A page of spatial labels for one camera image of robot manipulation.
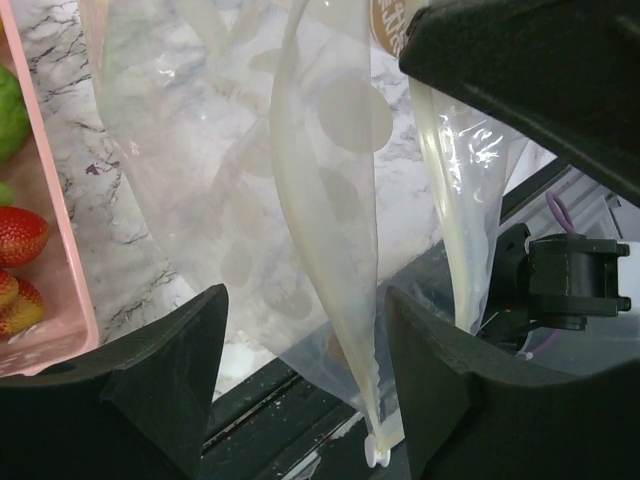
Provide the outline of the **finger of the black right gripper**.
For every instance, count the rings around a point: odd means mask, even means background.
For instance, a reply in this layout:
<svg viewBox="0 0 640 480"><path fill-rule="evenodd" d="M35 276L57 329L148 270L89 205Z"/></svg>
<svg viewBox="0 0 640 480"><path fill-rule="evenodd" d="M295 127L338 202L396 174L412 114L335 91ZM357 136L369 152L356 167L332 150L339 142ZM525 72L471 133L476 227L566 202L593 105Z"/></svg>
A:
<svg viewBox="0 0 640 480"><path fill-rule="evenodd" d="M639 5L443 1L420 7L399 66L639 200Z"/></svg>

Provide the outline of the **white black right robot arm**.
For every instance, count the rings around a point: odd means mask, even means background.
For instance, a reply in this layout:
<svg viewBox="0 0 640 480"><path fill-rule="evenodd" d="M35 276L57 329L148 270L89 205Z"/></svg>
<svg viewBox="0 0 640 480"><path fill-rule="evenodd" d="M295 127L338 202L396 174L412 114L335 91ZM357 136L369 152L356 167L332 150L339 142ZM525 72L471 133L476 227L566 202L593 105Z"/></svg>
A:
<svg viewBox="0 0 640 480"><path fill-rule="evenodd" d="M635 1L413 1L399 66L443 229L458 328L495 344L637 314L639 249L566 229L497 237L520 134L639 200Z"/></svg>

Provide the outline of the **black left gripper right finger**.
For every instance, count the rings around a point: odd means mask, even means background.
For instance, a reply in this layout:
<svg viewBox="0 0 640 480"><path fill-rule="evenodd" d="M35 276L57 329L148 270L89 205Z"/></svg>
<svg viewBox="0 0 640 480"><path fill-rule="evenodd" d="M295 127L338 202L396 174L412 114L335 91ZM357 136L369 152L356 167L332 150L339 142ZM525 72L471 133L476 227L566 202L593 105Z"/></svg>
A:
<svg viewBox="0 0 640 480"><path fill-rule="evenodd" d="M415 479L635 479L639 364L578 377L444 321L403 291L385 299Z"/></svg>

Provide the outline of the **green toy lettuce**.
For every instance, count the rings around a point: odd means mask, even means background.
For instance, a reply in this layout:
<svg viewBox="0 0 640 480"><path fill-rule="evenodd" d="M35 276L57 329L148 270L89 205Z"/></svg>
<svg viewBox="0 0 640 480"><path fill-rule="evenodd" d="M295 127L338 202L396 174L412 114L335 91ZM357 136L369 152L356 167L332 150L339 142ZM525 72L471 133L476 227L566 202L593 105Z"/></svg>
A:
<svg viewBox="0 0 640 480"><path fill-rule="evenodd" d="M20 150L31 132L28 110L19 80L6 66L1 65L0 104L1 164Z"/></svg>

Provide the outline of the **clear polka dot zip bag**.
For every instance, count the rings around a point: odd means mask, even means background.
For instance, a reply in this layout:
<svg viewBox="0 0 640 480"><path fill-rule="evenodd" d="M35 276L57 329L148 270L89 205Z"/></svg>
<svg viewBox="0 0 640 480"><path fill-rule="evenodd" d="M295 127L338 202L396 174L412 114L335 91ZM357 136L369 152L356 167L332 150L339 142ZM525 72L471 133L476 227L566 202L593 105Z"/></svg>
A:
<svg viewBox="0 0 640 480"><path fill-rule="evenodd" d="M185 280L229 291L231 322L359 410L370 466L404 437L381 281L433 218L455 323L477 331L521 134L413 86L432 183L380 248L375 154L394 116L371 82L396 58L401 1L102 1L91 45L101 120L147 226Z"/></svg>

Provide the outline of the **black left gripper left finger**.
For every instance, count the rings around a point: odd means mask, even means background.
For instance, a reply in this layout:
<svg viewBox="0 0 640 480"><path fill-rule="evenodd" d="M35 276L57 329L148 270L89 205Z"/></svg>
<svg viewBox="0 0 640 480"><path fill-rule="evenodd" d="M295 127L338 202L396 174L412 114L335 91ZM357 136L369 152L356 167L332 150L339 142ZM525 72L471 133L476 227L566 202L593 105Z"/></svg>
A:
<svg viewBox="0 0 640 480"><path fill-rule="evenodd" d="M212 286L96 350L2 378L2 478L196 478L228 307Z"/></svg>

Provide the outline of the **black metal front rail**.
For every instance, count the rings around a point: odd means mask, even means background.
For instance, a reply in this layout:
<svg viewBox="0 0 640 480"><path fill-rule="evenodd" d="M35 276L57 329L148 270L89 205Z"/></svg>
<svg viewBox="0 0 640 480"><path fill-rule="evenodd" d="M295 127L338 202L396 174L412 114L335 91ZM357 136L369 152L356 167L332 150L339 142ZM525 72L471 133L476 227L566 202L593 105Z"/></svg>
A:
<svg viewBox="0 0 640 480"><path fill-rule="evenodd" d="M202 479L407 479L406 448L388 467L364 458L366 424L336 397L274 360L215 401Z"/></svg>

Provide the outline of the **red yellow toy strawberry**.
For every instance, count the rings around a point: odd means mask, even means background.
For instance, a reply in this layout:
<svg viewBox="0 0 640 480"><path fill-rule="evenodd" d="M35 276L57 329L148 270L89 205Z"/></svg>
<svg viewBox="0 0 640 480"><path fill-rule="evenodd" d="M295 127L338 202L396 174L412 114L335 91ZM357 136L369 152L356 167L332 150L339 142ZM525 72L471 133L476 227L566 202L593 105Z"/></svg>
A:
<svg viewBox="0 0 640 480"><path fill-rule="evenodd" d="M13 336L39 323L44 300L30 282L1 271L1 335Z"/></svg>

